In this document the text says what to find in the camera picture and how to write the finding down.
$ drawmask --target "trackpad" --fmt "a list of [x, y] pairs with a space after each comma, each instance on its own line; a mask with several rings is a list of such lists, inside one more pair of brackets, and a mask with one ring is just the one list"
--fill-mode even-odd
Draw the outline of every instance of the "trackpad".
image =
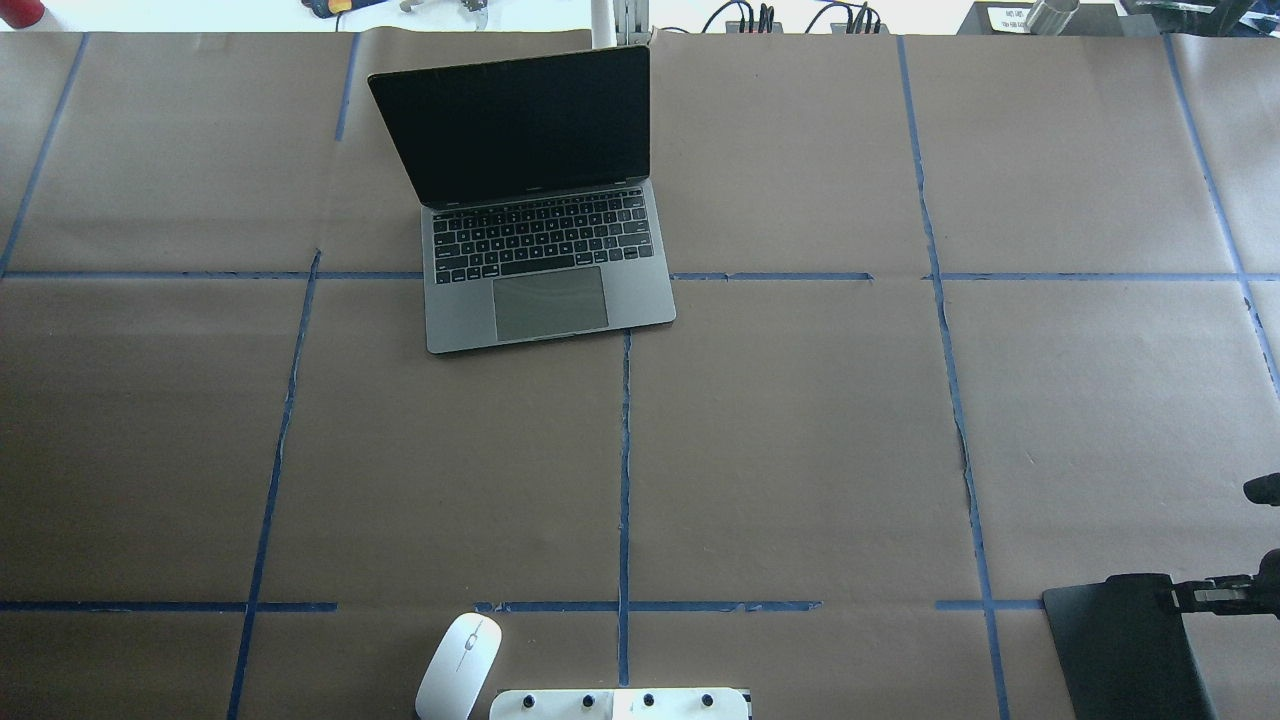
[[564, 334], [609, 324], [599, 268], [494, 281], [493, 304], [498, 310], [498, 340]]

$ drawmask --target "computer mouse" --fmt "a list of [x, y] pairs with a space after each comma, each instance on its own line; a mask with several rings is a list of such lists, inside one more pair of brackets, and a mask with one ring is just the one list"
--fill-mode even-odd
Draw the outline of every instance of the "computer mouse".
[[493, 660], [502, 644], [497, 623], [467, 612], [444, 632], [422, 684], [417, 687], [413, 708], [421, 720], [467, 720], [480, 697]]

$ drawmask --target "open laptop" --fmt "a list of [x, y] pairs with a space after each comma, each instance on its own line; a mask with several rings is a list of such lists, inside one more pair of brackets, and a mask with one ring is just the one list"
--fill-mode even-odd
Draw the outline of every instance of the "open laptop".
[[649, 49], [374, 74], [422, 204], [426, 348], [668, 323]]

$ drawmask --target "laptop lid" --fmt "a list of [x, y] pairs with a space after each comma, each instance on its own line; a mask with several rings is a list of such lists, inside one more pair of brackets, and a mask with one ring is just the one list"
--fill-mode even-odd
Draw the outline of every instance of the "laptop lid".
[[649, 49], [374, 74], [369, 87], [429, 208], [649, 174]]

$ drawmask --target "blue tape line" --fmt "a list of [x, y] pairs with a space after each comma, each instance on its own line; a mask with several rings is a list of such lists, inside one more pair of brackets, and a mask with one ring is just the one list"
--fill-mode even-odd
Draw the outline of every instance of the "blue tape line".
[[[749, 601], [640, 601], [628, 602], [630, 612], [809, 612], [822, 607], [818, 600], [749, 600]], [[476, 612], [518, 614], [518, 612], [617, 612], [618, 603], [612, 600], [588, 601], [529, 601], [475, 603]]]
[[1046, 282], [1235, 282], [1239, 278], [1229, 273], [942, 273], [942, 279]]
[[618, 603], [612, 600], [579, 602], [477, 602], [476, 612], [517, 614], [517, 612], [617, 612]]
[[[1039, 600], [993, 600], [989, 606], [995, 610], [1044, 610], [1044, 602]], [[942, 612], [983, 611], [987, 603], [980, 600], [940, 600], [933, 609]]]
[[36, 184], [40, 183], [40, 173], [45, 169], [45, 160], [49, 159], [49, 149], [54, 143], [54, 133], [58, 132], [58, 124], [63, 119], [63, 110], [67, 109], [67, 99], [72, 95], [72, 86], [76, 85], [76, 76], [79, 73], [81, 61], [84, 60], [84, 47], [88, 46], [88, 37], [87, 32], [81, 37], [79, 47], [76, 50], [76, 59], [72, 60], [72, 69], [67, 72], [67, 82], [63, 83], [63, 94], [58, 97], [54, 117], [49, 120], [49, 129], [45, 131], [45, 141], [40, 145], [40, 154], [36, 155], [36, 167], [31, 169], [31, 178], [27, 179], [27, 191], [22, 193], [22, 202], [18, 204], [18, 214], [13, 219], [13, 227], [9, 228], [9, 241], [4, 246], [4, 254], [0, 255], [0, 278], [5, 277], [5, 272], [9, 269], [9, 259], [13, 258], [13, 250], [18, 245], [18, 236], [22, 234], [22, 223], [27, 219], [31, 197], [36, 193]]
[[673, 281], [872, 281], [870, 273], [671, 273]]
[[[244, 602], [0, 601], [0, 612], [244, 612]], [[337, 602], [264, 602], [259, 612], [337, 612]]]
[[902, 97], [906, 100], [906, 122], [911, 135], [911, 155], [915, 160], [915, 186], [920, 195], [920, 219], [929, 243], [929, 277], [933, 283], [933, 300], [937, 305], [938, 328], [942, 331], [942, 354], [947, 366], [947, 386], [951, 393], [951, 413], [955, 418], [956, 434], [960, 438], [960, 454], [964, 460], [964, 483], [969, 492], [969, 528], [973, 533], [974, 557], [978, 562], [978, 583], [982, 588], [983, 616], [987, 621], [987, 644], [991, 650], [991, 673], [996, 687], [996, 705], [1001, 720], [1009, 720], [1009, 692], [1005, 687], [1005, 665], [1000, 656], [1000, 635], [996, 632], [996, 611], [992, 606], [991, 578], [987, 573], [987, 551], [982, 536], [982, 515], [978, 511], [978, 489], [973, 480], [973, 462], [969, 455], [969, 433], [965, 429], [964, 404], [960, 400], [960, 382], [956, 374], [955, 354], [951, 347], [951, 328], [947, 324], [946, 299], [942, 293], [942, 272], [938, 261], [938, 245], [933, 233], [933, 219], [924, 197], [924, 160], [920, 155], [920, 133], [915, 120], [915, 104], [911, 97], [911, 76], [906, 63], [906, 44], [897, 36], [897, 61], [902, 72]]
[[356, 53], [360, 50], [360, 33], [351, 35], [351, 55], [347, 56], [347, 81], [342, 86], [342, 106], [338, 108], [338, 129], [333, 133], [334, 142], [342, 142], [347, 132], [347, 105], [351, 104], [351, 83], [356, 77]]
[[631, 331], [622, 333], [622, 457], [618, 503], [618, 687], [631, 682]]
[[59, 281], [305, 281], [310, 275], [298, 272], [273, 270], [14, 270], [9, 273], [9, 277]]
[[307, 279], [307, 292], [302, 299], [302, 318], [298, 320], [298, 338], [293, 343], [293, 365], [289, 368], [289, 384], [284, 393], [284, 413], [280, 416], [280, 434], [275, 441], [275, 459], [271, 462], [271, 482], [266, 491], [266, 509], [262, 511], [262, 532], [257, 538], [257, 557], [253, 560], [253, 580], [250, 583], [248, 606], [244, 611], [244, 626], [241, 630], [239, 653], [236, 657], [236, 676], [232, 682], [232, 698], [227, 706], [227, 720], [234, 720], [239, 714], [241, 692], [244, 689], [244, 669], [248, 665], [248, 647], [253, 637], [253, 616], [257, 612], [257, 598], [262, 589], [262, 569], [266, 565], [266, 546], [271, 537], [271, 516], [275, 514], [275, 497], [280, 489], [280, 471], [284, 468], [284, 441], [293, 421], [293, 401], [298, 391], [298, 364], [302, 360], [302, 342], [307, 337], [307, 323], [311, 320], [311, 301], [316, 291], [316, 270], [320, 266], [320, 251], [311, 259], [311, 275]]
[[1280, 370], [1276, 369], [1275, 355], [1271, 352], [1271, 341], [1267, 340], [1267, 332], [1262, 327], [1262, 318], [1258, 316], [1258, 305], [1253, 301], [1253, 288], [1249, 287], [1249, 281], [1244, 273], [1240, 251], [1235, 245], [1235, 234], [1231, 232], [1231, 224], [1226, 220], [1226, 213], [1222, 210], [1222, 199], [1217, 192], [1213, 172], [1208, 167], [1208, 158], [1204, 155], [1204, 146], [1201, 143], [1196, 118], [1192, 117], [1192, 108], [1187, 102], [1187, 92], [1183, 88], [1183, 73], [1178, 69], [1174, 42], [1169, 35], [1164, 35], [1162, 40], [1165, 42], [1165, 56], [1169, 59], [1169, 70], [1174, 77], [1178, 105], [1183, 109], [1183, 119], [1187, 122], [1187, 131], [1190, 133], [1192, 146], [1196, 149], [1196, 160], [1199, 161], [1201, 173], [1204, 176], [1204, 184], [1208, 186], [1208, 196], [1213, 202], [1213, 214], [1217, 215], [1217, 224], [1222, 229], [1222, 237], [1226, 238], [1226, 251], [1231, 256], [1231, 269], [1240, 282], [1240, 293], [1244, 296], [1244, 305], [1249, 311], [1249, 320], [1253, 323], [1253, 334], [1258, 338], [1258, 346], [1262, 348], [1262, 360], [1266, 363], [1267, 374], [1271, 377], [1271, 391], [1275, 392], [1276, 397], [1280, 397]]

